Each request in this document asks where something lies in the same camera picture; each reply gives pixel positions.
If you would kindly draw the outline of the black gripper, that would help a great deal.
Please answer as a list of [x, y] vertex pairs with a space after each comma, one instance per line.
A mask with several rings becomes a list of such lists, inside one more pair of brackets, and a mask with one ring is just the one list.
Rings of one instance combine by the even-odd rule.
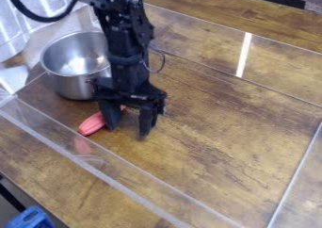
[[167, 93], [150, 82], [149, 59], [111, 64], [111, 77], [93, 80], [95, 98], [106, 126], [115, 130], [121, 122], [121, 105], [141, 108], [139, 137], [146, 138], [157, 125], [158, 114], [163, 113]]

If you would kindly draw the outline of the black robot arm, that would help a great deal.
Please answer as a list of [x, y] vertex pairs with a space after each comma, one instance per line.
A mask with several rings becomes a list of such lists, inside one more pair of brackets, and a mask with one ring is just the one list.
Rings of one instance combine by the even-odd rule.
[[115, 129], [123, 106], [139, 110], [139, 135], [146, 137], [165, 111], [167, 93], [150, 82], [149, 45], [155, 27], [143, 0], [77, 0], [89, 4], [107, 40], [111, 75], [91, 80], [106, 126]]

